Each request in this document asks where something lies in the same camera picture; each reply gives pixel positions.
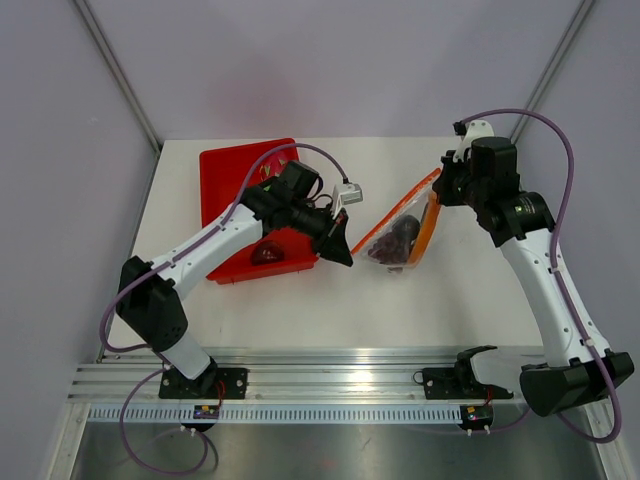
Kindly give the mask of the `dark red grape bunch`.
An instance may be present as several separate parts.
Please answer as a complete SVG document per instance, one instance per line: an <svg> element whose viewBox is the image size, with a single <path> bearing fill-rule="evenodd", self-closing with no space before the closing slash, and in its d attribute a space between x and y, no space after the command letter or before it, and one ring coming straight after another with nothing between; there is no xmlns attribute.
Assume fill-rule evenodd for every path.
<svg viewBox="0 0 640 480"><path fill-rule="evenodd" d="M374 242L367 255L383 265L402 265L407 263L412 246L413 241L409 237L389 232Z"/></svg>

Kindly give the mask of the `dark plum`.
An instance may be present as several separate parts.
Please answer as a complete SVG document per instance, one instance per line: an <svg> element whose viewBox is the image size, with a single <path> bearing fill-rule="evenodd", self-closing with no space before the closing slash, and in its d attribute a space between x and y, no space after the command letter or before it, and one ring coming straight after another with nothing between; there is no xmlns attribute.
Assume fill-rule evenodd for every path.
<svg viewBox="0 0 640 480"><path fill-rule="evenodd" d="M421 222L413 215L406 214L398 218L392 226L392 233L396 239L411 245L417 238L421 229Z"/></svg>

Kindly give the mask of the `red apple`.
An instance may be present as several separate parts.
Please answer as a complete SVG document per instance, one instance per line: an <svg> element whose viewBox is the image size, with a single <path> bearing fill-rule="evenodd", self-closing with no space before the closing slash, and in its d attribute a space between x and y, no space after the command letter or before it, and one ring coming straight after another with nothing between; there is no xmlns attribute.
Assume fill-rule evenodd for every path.
<svg viewBox="0 0 640 480"><path fill-rule="evenodd" d="M253 266L261 266L282 262L285 258L285 252L280 244L265 240L255 246L249 260Z"/></svg>

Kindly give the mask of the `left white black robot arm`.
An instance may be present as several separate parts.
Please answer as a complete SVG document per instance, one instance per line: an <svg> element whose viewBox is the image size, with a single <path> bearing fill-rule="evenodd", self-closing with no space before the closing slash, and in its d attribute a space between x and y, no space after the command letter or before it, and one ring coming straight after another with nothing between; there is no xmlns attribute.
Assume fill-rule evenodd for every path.
<svg viewBox="0 0 640 480"><path fill-rule="evenodd" d="M324 207L309 193L319 182L312 168L291 162L277 176L245 186L219 217L173 251L145 262L129 259L122 268L115 311L169 369L182 396L203 398L221 394L222 376L216 361L188 331L183 301L209 273L244 248L273 231L293 229L311 241L314 254L352 266L346 242L349 204L362 201L359 185L335 186Z"/></svg>

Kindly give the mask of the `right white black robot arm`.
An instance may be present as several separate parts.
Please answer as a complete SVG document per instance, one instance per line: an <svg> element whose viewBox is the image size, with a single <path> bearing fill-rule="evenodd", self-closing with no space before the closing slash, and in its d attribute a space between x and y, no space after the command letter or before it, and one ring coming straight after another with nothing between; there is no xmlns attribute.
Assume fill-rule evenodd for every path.
<svg viewBox="0 0 640 480"><path fill-rule="evenodd" d="M544 200L520 187L517 149L504 137L482 134L445 154L434 184L443 206L468 206L509 263L533 313L544 349L537 364L496 347L460 354L456 389L476 396L487 386L522 395L539 416L611 397L634 371L615 353L585 312L571 278L558 281L561 255L551 247L556 223Z"/></svg>

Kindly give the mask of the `clear orange zip top bag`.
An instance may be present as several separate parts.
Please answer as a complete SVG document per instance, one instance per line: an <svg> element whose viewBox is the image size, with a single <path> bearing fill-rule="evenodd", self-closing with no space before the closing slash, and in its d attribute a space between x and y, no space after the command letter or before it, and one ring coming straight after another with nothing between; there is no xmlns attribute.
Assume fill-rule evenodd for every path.
<svg viewBox="0 0 640 480"><path fill-rule="evenodd" d="M355 259L400 273L415 268L434 237L441 205L433 184L436 168L414 185L352 248Z"/></svg>

